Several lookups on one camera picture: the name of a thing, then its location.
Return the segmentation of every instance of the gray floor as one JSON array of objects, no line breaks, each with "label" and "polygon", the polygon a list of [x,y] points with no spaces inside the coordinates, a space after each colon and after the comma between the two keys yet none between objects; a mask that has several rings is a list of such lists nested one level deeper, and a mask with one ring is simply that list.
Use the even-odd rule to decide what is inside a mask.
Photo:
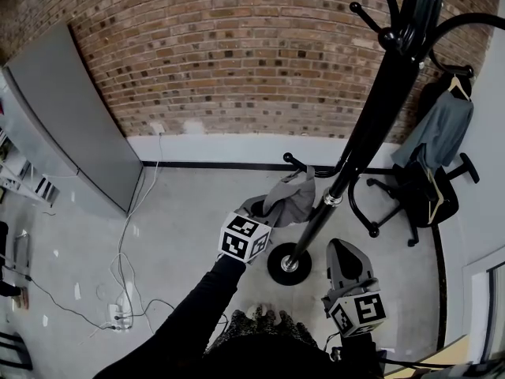
[{"label": "gray floor", "polygon": [[[146,305],[162,298],[177,305],[212,266],[217,255],[219,228],[228,212],[244,199],[266,193],[286,173],[269,171],[225,171],[163,169],[154,189],[133,216],[123,250],[136,272],[136,283]],[[148,169],[146,189],[153,177]],[[318,181],[318,197],[328,180]],[[358,183],[357,202],[373,219],[391,209],[389,197],[376,187]],[[54,212],[55,216],[43,212]],[[102,220],[84,213],[68,198],[59,197],[48,210],[10,195],[0,207],[0,220],[10,227],[9,239],[25,229],[31,235],[31,274],[62,305],[84,313],[96,324],[107,319],[107,304],[121,291],[109,273],[117,253],[121,220]],[[279,229],[274,245],[296,240],[303,226]],[[391,358],[416,360],[435,350],[439,319],[436,256],[430,230],[421,230],[421,242],[408,248],[410,236],[403,215],[396,216],[372,239],[350,211],[347,198],[331,217],[310,248],[313,269],[296,287],[273,282],[262,254],[241,279],[226,315],[265,303],[286,310],[302,321],[322,347],[336,332],[327,320],[320,298],[329,289],[326,279],[325,246],[331,238],[352,242],[372,260],[383,290],[389,320],[374,333],[374,340],[394,354]],[[74,287],[79,283],[81,299]],[[3,299],[10,330],[18,331],[31,352],[37,378],[90,378],[107,364],[122,357],[149,336],[144,317],[135,320],[129,332],[97,332],[80,317],[59,310],[47,295],[32,285],[28,312],[11,309]],[[140,312],[137,294],[134,308]],[[155,303],[148,312],[156,330],[170,309]],[[339,343],[336,338],[331,345]]]}]

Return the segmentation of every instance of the black sleeve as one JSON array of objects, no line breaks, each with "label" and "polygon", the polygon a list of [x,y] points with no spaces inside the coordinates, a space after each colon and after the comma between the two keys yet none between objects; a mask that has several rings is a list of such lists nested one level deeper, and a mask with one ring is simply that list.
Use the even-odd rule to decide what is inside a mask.
[{"label": "black sleeve", "polygon": [[179,367],[192,365],[205,352],[244,271],[244,263],[222,256],[153,337],[102,370],[95,379],[120,375],[147,377],[150,372],[174,372]]}]

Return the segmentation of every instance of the electrical cable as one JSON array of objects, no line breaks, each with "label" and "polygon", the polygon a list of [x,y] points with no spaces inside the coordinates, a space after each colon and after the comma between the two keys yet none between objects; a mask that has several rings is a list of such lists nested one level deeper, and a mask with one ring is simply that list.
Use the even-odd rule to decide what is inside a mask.
[{"label": "electrical cable", "polygon": [[379,361],[384,363],[389,363],[392,365],[400,365],[406,368],[416,369],[416,368],[434,368],[434,369],[446,369],[452,368],[454,365],[439,365],[435,363],[423,363],[423,362],[406,362],[406,361],[394,361],[387,358],[379,358]]},{"label": "electrical cable", "polygon": [[[161,158],[163,160],[163,149],[162,149],[162,145],[161,145],[161,138],[162,138],[162,135],[160,134],[159,135],[159,140],[158,140],[158,143],[159,143],[159,150],[160,150],[160,155],[161,155]],[[156,180],[158,178],[158,165],[159,165],[159,160],[156,162],[156,167],[155,167],[155,176],[152,180],[152,184],[151,186],[149,186],[148,190],[146,191],[145,195],[142,197],[142,200],[139,202],[138,205],[134,206],[133,210],[131,211],[130,214],[128,214],[128,216],[126,217],[126,221],[125,221],[125,225],[123,226],[123,230],[122,230],[122,233],[121,233],[121,237],[119,238],[119,242],[118,242],[118,254],[116,255],[115,258],[119,257],[118,259],[118,273],[119,273],[119,276],[121,278],[121,282],[122,284],[120,284],[122,286],[122,289],[123,291],[125,292],[125,295],[126,295],[126,299],[128,300],[128,304],[129,304],[129,309],[130,309],[130,312],[133,313],[133,304],[132,304],[132,299],[129,297],[129,293],[128,291],[126,290],[126,280],[125,280],[125,275],[123,273],[123,270],[122,270],[122,260],[121,260],[121,249],[122,249],[122,244],[123,244],[123,240],[125,238],[125,233],[126,233],[126,228],[128,227],[128,224],[129,224],[129,221],[132,217],[132,215],[137,211],[137,209],[142,205],[142,203],[144,202],[145,198],[147,197],[147,195],[151,192],[152,188],[154,187],[154,185],[156,184]],[[140,308],[142,309],[142,311],[144,312],[144,307],[142,306],[142,303],[140,302]],[[133,318],[134,318],[134,314],[132,314],[132,323],[131,325],[128,327],[128,328],[132,328],[133,327]],[[146,319],[148,320],[148,325],[149,325],[149,328],[151,328],[151,322],[149,321],[149,317],[146,315]]]},{"label": "electrical cable", "polygon": [[[11,263],[11,264],[12,264],[12,265],[14,265],[14,266],[16,266],[16,265],[17,265],[17,264],[16,264],[16,261],[11,260],[10,258],[8,258],[8,257],[4,256],[2,253],[0,253],[0,258],[3,258],[5,261],[8,261],[9,263]],[[4,267],[5,267],[5,268],[7,268],[7,269],[9,269],[10,271],[14,271],[14,272],[15,272],[15,273],[17,273],[17,274],[21,274],[20,272],[18,272],[18,271],[16,271],[16,270],[14,270],[14,269],[11,269],[10,267],[7,267],[5,264],[4,264]]]},{"label": "electrical cable", "polygon": [[78,175],[47,175],[47,174],[42,174],[44,178],[77,178]]},{"label": "electrical cable", "polygon": [[340,334],[340,332],[336,332],[334,334],[330,334],[328,336],[328,338],[326,338],[326,344],[324,344],[324,348],[323,348],[323,351],[326,352],[326,349],[327,349],[327,346],[328,346],[328,343],[334,338],[336,337],[338,334]]},{"label": "electrical cable", "polygon": [[[100,328],[103,328],[103,326],[110,325],[110,324],[112,324],[112,323],[110,323],[109,321],[106,321],[105,323],[103,323],[102,325],[100,325]],[[92,332],[89,336],[87,336],[84,340],[82,340],[78,345],[84,344],[84,341],[89,340],[90,338],[92,338],[98,332],[98,330],[99,330],[99,328],[95,328],[95,331]]]},{"label": "electrical cable", "polygon": [[144,183],[145,183],[145,175],[146,175],[146,172],[145,172],[145,168],[142,167],[142,173],[141,173],[141,177],[142,177],[142,182],[140,183],[140,188],[139,190],[137,191],[137,197],[135,198],[135,201],[132,202],[132,204],[137,204],[137,202],[139,201],[139,196],[140,196],[140,193],[142,192],[142,190],[144,189]]},{"label": "electrical cable", "polygon": [[[125,254],[125,253],[119,253],[116,257],[114,257],[114,259],[112,260],[112,262],[110,263],[109,265],[109,272],[110,274],[112,275],[112,277],[114,278],[114,280],[118,283],[118,285],[123,288],[122,284],[118,281],[118,278],[116,278],[116,275],[114,274],[114,272],[112,271],[112,265],[114,264],[114,261],[116,261],[116,258],[121,258],[121,256],[123,256],[124,258],[126,258],[126,261],[128,262],[128,265],[130,267],[130,269],[132,270],[132,281],[133,281],[133,287],[135,288],[135,290],[137,291],[137,294],[139,295],[139,303],[140,303],[140,308],[142,308],[142,310],[144,311],[144,307],[142,306],[142,295],[140,294],[140,291],[139,291],[139,288],[137,287],[137,284],[135,282],[135,269],[133,269],[133,266],[132,266],[132,263],[130,262],[128,256]],[[149,321],[149,318],[148,318],[148,315],[145,314],[145,317],[148,321],[148,326],[149,326],[149,330],[151,331],[151,334],[154,335],[155,333],[152,331],[152,327],[151,327],[151,322]]]},{"label": "electrical cable", "polygon": [[[157,298],[155,298],[155,299],[151,299],[151,301],[149,301],[149,303],[148,303],[148,305],[146,306],[146,308],[145,308],[145,310],[144,310],[144,312],[143,312],[143,313],[141,313],[141,314],[128,314],[127,316],[122,316],[122,317],[115,316],[115,317],[114,317],[114,319],[115,319],[115,320],[121,320],[121,319],[128,319],[128,318],[130,318],[130,317],[142,317],[142,316],[144,316],[144,315],[145,315],[145,316],[147,316],[147,314],[146,314],[146,313],[148,312],[148,309],[149,309],[149,307],[151,307],[151,304],[152,304],[153,302],[161,302],[161,303],[164,303],[165,305],[167,305],[167,306],[171,307],[171,308],[172,308],[172,310],[175,310],[175,308],[174,308],[174,307],[173,307],[173,306],[172,306],[169,302],[165,302],[165,301],[164,301],[164,300],[162,300],[162,299],[157,299]],[[226,329],[228,328],[228,324],[230,323],[230,320],[228,320],[228,316],[227,316],[226,314],[222,313],[222,314],[221,314],[221,316],[223,316],[223,317],[226,319],[226,321],[220,321],[220,322],[218,322],[218,325],[225,325],[225,326],[223,327],[223,330],[221,331],[221,334],[220,334],[220,335],[222,335],[222,334],[226,331]]]},{"label": "electrical cable", "polygon": [[72,310],[72,309],[67,309],[66,307],[63,307],[62,305],[60,305],[59,303],[57,303],[54,298],[53,298],[53,295],[51,295],[51,293],[49,293],[48,291],[46,291],[43,287],[41,287],[40,285],[38,285],[38,283],[32,278],[30,277],[30,275],[27,275],[27,274],[24,274],[23,272],[19,272],[19,271],[16,271],[15,269],[13,268],[10,268],[10,267],[6,267],[7,269],[9,269],[10,271],[12,272],[15,272],[16,274],[19,274],[21,276],[23,276],[28,282],[31,282],[33,283],[36,287],[38,287],[42,292],[44,292],[45,294],[49,295],[50,297],[50,300],[53,301],[53,303],[59,307],[61,310],[64,310],[66,312],[70,312],[70,313],[73,313],[73,314],[76,314],[77,316],[81,316],[83,319],[85,319],[90,325],[92,326],[95,326],[97,329],[100,329],[100,330],[107,330],[109,328],[112,328],[114,329],[114,326],[112,327],[103,327],[104,325],[96,325],[95,323],[93,323],[91,320],[89,320],[85,315],[83,315],[82,313],[79,313],[79,312],[76,312],[75,310]]}]

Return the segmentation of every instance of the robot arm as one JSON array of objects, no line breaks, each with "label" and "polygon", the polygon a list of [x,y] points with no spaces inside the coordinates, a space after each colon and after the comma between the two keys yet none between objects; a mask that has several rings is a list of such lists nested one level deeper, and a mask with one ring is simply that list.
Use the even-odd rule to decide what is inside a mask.
[{"label": "robot arm", "polygon": [[322,298],[324,311],[342,338],[366,334],[387,319],[372,263],[357,247],[334,238],[327,246],[331,289]]},{"label": "robot arm", "polygon": [[284,204],[278,202],[263,214],[266,195],[249,198],[228,215],[221,227],[219,252],[239,261],[251,262],[266,250],[271,229],[281,216]]}]

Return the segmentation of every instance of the hanging jacket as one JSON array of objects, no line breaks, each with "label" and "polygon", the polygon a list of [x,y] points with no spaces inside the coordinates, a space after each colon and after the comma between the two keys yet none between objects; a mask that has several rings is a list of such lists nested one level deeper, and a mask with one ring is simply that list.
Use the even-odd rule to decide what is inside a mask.
[{"label": "hanging jacket", "polygon": [[415,160],[426,172],[431,170],[435,175],[441,166],[448,166],[456,156],[472,114],[472,102],[455,98],[445,91],[391,158],[400,167],[405,167],[420,146]]},{"label": "hanging jacket", "polygon": [[316,172],[314,167],[307,166],[305,181],[290,184],[300,173],[300,171],[296,171],[282,178],[264,200],[264,214],[267,214],[278,201],[284,203],[284,208],[281,216],[275,222],[275,227],[285,227],[291,223],[303,223],[309,218],[316,199],[316,182],[314,181]]}]

